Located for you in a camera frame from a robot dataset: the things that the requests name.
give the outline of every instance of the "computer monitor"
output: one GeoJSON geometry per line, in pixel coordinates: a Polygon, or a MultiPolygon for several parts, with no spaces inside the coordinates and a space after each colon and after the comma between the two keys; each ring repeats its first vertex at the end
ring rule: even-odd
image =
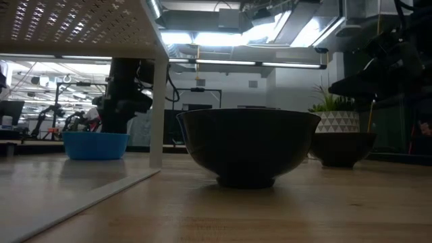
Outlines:
{"type": "Polygon", "coordinates": [[[12,117],[12,125],[18,125],[24,101],[0,101],[0,117],[8,115],[12,117]]]}

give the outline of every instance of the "brown bowl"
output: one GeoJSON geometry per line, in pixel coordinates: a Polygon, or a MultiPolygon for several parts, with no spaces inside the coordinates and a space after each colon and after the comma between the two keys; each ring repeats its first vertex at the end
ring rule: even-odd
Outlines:
{"type": "Polygon", "coordinates": [[[376,137],[366,132],[316,133],[309,152],[324,166],[352,168],[372,151],[376,137]]]}

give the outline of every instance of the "ceiling light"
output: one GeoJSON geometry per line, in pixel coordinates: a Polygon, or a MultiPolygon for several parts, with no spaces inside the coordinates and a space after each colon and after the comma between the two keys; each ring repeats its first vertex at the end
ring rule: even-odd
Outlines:
{"type": "Polygon", "coordinates": [[[149,90],[142,91],[145,95],[153,95],[153,93],[149,90]]]}
{"type": "MultiPolygon", "coordinates": [[[[13,100],[13,101],[24,101],[26,103],[41,103],[41,104],[54,104],[54,101],[35,101],[35,100],[13,100]]],[[[90,105],[90,106],[96,106],[92,105],[91,101],[85,102],[85,101],[59,101],[57,102],[61,105],[68,105],[68,104],[75,104],[75,105],[90,105]]]]}
{"type": "Polygon", "coordinates": [[[195,44],[210,47],[237,47],[244,45],[241,34],[201,32],[195,38],[195,44]]]}
{"type": "Polygon", "coordinates": [[[190,44],[192,38],[186,32],[162,32],[162,41],[167,44],[190,44]]]}
{"type": "Polygon", "coordinates": [[[255,65],[254,61],[226,61],[226,60],[197,59],[196,62],[203,63],[203,64],[255,65]]]}
{"type": "Polygon", "coordinates": [[[261,24],[244,32],[242,37],[244,40],[247,40],[247,42],[261,40],[262,38],[269,36],[274,28],[275,23],[261,24]]]}
{"type": "Polygon", "coordinates": [[[216,1],[199,1],[198,3],[195,1],[182,1],[181,4],[179,4],[178,1],[163,1],[163,6],[166,7],[169,10],[182,10],[182,11],[219,11],[220,9],[239,9],[240,8],[240,2],[235,1],[226,1],[227,4],[229,4],[229,7],[224,4],[220,3],[218,6],[216,1]]]}
{"type": "Polygon", "coordinates": [[[170,63],[188,63],[189,59],[170,58],[170,63]]]}
{"type": "Polygon", "coordinates": [[[112,57],[89,57],[89,56],[62,56],[64,59],[83,59],[83,60],[98,60],[111,61],[112,57]]]}
{"type": "Polygon", "coordinates": [[[301,64],[301,63],[269,63],[263,62],[263,66],[265,67],[273,67],[273,68],[310,68],[310,69],[319,69],[321,65],[319,64],[301,64]]]}
{"type": "Polygon", "coordinates": [[[281,32],[282,28],[285,26],[286,22],[288,21],[290,15],[291,15],[291,11],[286,11],[285,13],[280,13],[275,16],[275,21],[277,22],[277,24],[273,29],[273,32],[269,34],[269,37],[267,38],[267,43],[274,41],[276,39],[276,37],[281,32]]]}
{"type": "Polygon", "coordinates": [[[270,11],[266,7],[259,9],[252,17],[252,24],[254,26],[260,26],[263,24],[273,23],[275,20],[271,15],[270,11]]]}
{"type": "Polygon", "coordinates": [[[72,94],[75,97],[81,98],[81,99],[85,99],[87,96],[85,94],[79,93],[79,92],[75,92],[74,94],[72,94]]]}
{"type": "Polygon", "coordinates": [[[5,57],[31,57],[31,58],[55,58],[54,55],[29,55],[29,54],[14,54],[14,53],[0,53],[0,56],[5,56],[5,57]]]}
{"type": "Polygon", "coordinates": [[[319,37],[319,23],[312,18],[291,43],[290,47],[309,47],[319,37]]]}
{"type": "Polygon", "coordinates": [[[335,31],[335,29],[337,27],[339,27],[339,25],[341,25],[343,22],[345,21],[345,17],[340,18],[328,31],[326,31],[321,37],[318,38],[318,40],[316,40],[312,46],[316,47],[317,45],[319,45],[319,43],[321,43],[322,41],[324,41],[333,31],[335,31]]]}
{"type": "Polygon", "coordinates": [[[71,92],[76,92],[76,90],[74,90],[73,88],[66,87],[66,86],[64,86],[64,85],[60,85],[60,88],[61,88],[61,89],[66,89],[66,90],[71,91],[71,92]]]}
{"type": "Polygon", "coordinates": [[[48,68],[51,68],[55,72],[59,72],[61,74],[75,74],[73,71],[71,71],[69,68],[63,67],[62,65],[58,63],[49,63],[49,62],[41,62],[40,64],[47,66],[48,68]]]}
{"type": "Polygon", "coordinates": [[[161,10],[159,9],[159,6],[156,3],[156,0],[150,0],[151,7],[155,11],[156,18],[161,17],[161,10]]]}

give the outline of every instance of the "white shelf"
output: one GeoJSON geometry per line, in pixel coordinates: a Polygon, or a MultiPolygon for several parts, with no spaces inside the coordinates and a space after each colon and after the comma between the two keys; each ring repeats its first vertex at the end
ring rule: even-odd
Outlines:
{"type": "Polygon", "coordinates": [[[144,0],[2,0],[0,52],[167,58],[144,0]]]}

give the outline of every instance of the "white table leg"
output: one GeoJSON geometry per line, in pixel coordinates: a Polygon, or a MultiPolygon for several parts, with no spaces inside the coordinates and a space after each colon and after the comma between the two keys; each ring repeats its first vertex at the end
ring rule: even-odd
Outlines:
{"type": "Polygon", "coordinates": [[[165,111],[165,89],[168,59],[156,59],[153,84],[153,110],[151,117],[150,168],[162,167],[163,114],[165,111]]]}

